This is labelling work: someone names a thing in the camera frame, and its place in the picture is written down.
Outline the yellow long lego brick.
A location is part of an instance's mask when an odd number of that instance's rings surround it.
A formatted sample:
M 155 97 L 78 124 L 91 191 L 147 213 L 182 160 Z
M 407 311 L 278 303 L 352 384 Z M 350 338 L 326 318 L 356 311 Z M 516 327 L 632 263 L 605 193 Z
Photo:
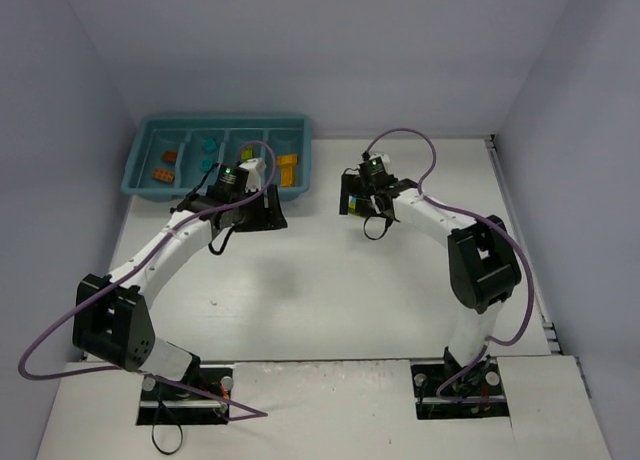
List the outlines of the yellow long lego brick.
M 280 167 L 280 186 L 292 188 L 295 186 L 295 166 L 283 165 Z

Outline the brown long lego brick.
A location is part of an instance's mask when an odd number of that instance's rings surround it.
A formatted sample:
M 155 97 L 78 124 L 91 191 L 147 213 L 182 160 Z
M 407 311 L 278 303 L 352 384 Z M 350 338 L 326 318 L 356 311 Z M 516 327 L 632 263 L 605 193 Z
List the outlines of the brown long lego brick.
M 175 173 L 164 168 L 155 168 L 151 176 L 153 180 L 164 184 L 173 184 L 175 181 Z

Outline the orange lego brick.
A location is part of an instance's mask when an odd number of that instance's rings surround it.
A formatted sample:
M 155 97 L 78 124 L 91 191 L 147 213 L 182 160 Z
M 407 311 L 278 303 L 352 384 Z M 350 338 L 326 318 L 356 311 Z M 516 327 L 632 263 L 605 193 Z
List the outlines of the orange lego brick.
M 298 164 L 298 155 L 288 154 L 288 155 L 278 156 L 276 159 L 276 162 L 279 167 L 295 166 Z

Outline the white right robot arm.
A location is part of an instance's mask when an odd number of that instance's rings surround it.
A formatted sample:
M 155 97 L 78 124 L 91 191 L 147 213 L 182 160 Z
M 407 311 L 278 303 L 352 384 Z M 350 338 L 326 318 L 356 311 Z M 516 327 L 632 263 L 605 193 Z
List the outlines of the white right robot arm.
M 432 205 L 414 181 L 387 173 L 380 162 L 373 173 L 365 164 L 342 173 L 339 213 L 381 218 L 386 228 L 411 226 L 447 250 L 449 284 L 459 307 L 443 356 L 445 371 L 453 376 L 473 369 L 486 356 L 497 317 L 522 280 L 504 236 L 483 222 Z

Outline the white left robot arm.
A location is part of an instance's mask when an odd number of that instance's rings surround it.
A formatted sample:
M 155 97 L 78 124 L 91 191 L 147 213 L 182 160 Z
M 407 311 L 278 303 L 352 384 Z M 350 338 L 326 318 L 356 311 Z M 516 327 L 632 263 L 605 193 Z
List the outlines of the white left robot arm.
M 73 344 L 114 367 L 191 384 L 200 358 L 155 333 L 150 308 L 171 278 L 220 233 L 287 226 L 263 159 L 223 165 L 203 194 L 191 192 L 171 210 L 161 231 L 125 264 L 79 284 Z

